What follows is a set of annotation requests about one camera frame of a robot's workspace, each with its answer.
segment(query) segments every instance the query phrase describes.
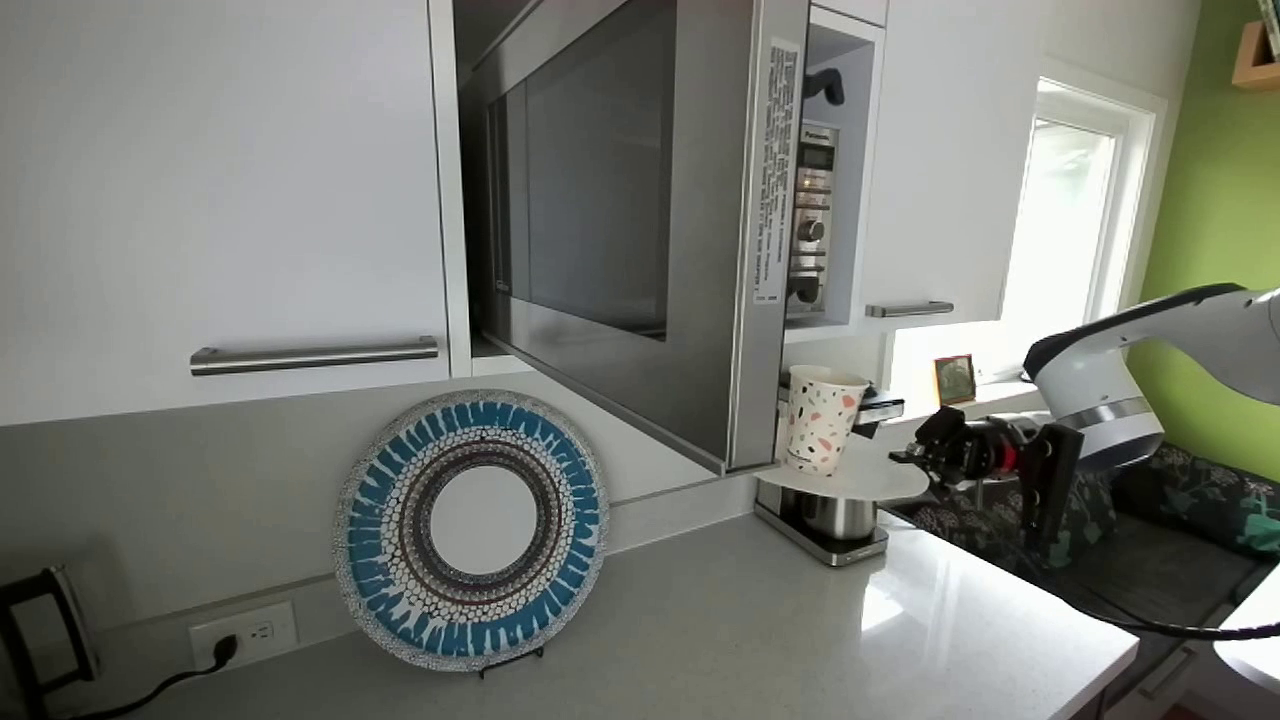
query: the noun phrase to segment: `wall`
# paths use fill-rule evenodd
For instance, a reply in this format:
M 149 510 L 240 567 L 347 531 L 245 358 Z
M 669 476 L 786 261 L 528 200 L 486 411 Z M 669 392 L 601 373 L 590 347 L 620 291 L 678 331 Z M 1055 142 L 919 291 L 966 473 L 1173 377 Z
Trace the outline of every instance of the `wall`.
M 1142 296 L 1210 281 L 1280 283 L 1280 90 L 1227 83 L 1238 23 L 1250 14 L 1250 0 L 1198 8 Z M 1230 397 L 1168 347 L 1139 350 L 1134 373 L 1173 443 L 1280 481 L 1277 406 Z
M 1198 0 L 1055 0 L 1043 51 L 1116 83 L 1176 99 Z
M 371 438 L 410 405 L 509 387 L 561 406 L 611 503 L 703 467 L 541 377 L 139 411 L 0 431 L 0 579 L 63 563 L 90 627 L 326 576 L 331 515 Z

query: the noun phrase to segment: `window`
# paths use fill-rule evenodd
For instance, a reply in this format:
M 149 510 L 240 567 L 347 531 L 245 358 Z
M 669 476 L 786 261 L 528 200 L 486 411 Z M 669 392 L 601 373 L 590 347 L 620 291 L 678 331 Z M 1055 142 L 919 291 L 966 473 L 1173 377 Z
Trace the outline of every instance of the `window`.
M 1152 126 L 1142 108 L 1038 79 L 999 319 L 1052 331 L 1118 306 Z

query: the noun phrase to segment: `kitchen counter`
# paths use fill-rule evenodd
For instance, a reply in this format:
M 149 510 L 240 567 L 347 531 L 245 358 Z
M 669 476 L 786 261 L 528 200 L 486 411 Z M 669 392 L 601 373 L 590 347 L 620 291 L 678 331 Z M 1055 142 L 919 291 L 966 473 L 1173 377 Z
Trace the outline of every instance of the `kitchen counter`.
M 1225 618 L 1225 627 L 1255 627 L 1277 624 L 1280 608 L 1280 563 L 1265 576 L 1260 587 L 1242 597 L 1242 604 Z M 1250 683 L 1280 692 L 1280 638 L 1250 642 L 1210 642 L 1225 663 L 1230 663 Z
M 611 557 L 541 659 L 406 667 L 365 634 L 174 688 L 153 720 L 1038 720 L 1079 713 L 1134 656 L 966 552 L 883 521 L 889 557 L 828 573 L 760 521 Z

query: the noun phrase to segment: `black cable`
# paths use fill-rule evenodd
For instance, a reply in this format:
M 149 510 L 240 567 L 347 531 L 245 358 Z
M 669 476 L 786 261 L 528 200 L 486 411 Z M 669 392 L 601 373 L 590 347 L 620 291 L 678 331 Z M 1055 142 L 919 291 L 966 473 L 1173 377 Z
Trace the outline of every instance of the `black cable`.
M 139 713 L 142 705 L 154 705 L 154 697 L 165 697 L 168 688 L 174 683 L 188 683 L 188 679 L 200 679 L 200 674 L 214 674 L 233 663 L 240 638 L 237 634 L 222 634 L 212 642 L 212 667 L 200 667 L 200 670 L 174 670 L 168 679 L 159 679 L 149 697 L 131 701 L 131 705 L 119 705 L 119 709 L 103 709 L 103 713 L 88 713 L 88 714 L 71 714 L 71 720 L 113 720 L 113 714 L 131 714 Z
M 1155 634 L 1179 634 L 1179 638 L 1272 638 L 1280 634 L 1280 624 L 1250 624 L 1250 627 L 1198 627 L 1198 624 L 1162 624 L 1162 618 L 1152 618 L 1152 614 L 1139 614 L 1101 590 L 1087 590 L 1087 587 L 1077 587 L 1083 590 L 1087 601 L 1096 604 L 1107 604 L 1113 613 L 1128 614 L 1128 618 L 1116 618 L 1118 627 L 1132 627 L 1132 630 L 1155 630 Z

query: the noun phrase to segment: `microwave door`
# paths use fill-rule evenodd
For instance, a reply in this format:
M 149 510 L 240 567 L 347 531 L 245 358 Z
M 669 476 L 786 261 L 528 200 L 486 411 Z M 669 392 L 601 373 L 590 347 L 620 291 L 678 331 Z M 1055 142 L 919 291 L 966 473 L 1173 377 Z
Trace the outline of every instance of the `microwave door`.
M 581 11 L 479 67 L 486 326 L 707 467 L 768 465 L 806 2 Z

